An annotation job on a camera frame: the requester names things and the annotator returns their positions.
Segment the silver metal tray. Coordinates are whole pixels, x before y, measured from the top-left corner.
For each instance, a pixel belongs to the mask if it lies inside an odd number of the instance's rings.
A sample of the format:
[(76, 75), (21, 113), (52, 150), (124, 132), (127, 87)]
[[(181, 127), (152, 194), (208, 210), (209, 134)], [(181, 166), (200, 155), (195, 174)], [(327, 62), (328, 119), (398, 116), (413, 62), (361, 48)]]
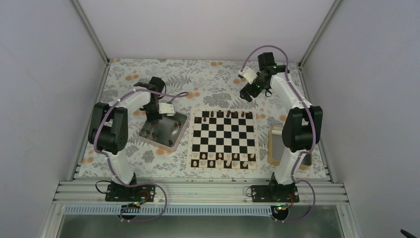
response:
[[(171, 117), (163, 115), (162, 120), (157, 124), (152, 125), (149, 122), (145, 122), (139, 131), (139, 136), (140, 139), (147, 144), (168, 152), (175, 152), (184, 136), (188, 124), (189, 117), (180, 112), (176, 112), (176, 114)], [(153, 132), (157, 134), (156, 138), (152, 137)], [(169, 140), (172, 140), (172, 146), (169, 146)]]

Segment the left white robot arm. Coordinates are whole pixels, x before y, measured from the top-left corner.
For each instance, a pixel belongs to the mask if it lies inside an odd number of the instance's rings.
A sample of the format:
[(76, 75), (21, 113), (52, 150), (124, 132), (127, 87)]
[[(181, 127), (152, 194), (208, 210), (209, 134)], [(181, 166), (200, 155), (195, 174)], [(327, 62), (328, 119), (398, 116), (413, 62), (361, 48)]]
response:
[(131, 169), (125, 147), (128, 142), (129, 116), (136, 110), (146, 113), (146, 121), (156, 124), (162, 120), (159, 100), (166, 84), (159, 77), (148, 83), (138, 82), (120, 99), (94, 105), (88, 141), (96, 153), (103, 155), (111, 171), (111, 183), (119, 186), (118, 194), (126, 201), (138, 194), (136, 175)]

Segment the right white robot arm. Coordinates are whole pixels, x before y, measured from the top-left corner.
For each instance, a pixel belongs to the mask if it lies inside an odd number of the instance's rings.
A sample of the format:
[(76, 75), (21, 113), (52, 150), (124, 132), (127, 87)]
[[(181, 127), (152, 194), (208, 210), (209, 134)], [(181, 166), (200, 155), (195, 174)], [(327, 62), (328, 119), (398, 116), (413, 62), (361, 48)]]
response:
[(269, 182), (268, 195), (271, 200), (280, 202), (287, 196), (287, 189), (296, 184), (295, 172), (302, 159), (310, 154), (320, 141), (323, 110), (311, 104), (297, 89), (290, 78), (289, 63), (278, 65), (272, 52), (258, 56), (259, 70), (245, 64), (239, 70), (247, 84), (240, 90), (240, 98), (251, 102), (262, 91), (273, 91), (288, 109), (282, 129), (282, 142), (285, 146), (280, 164)]

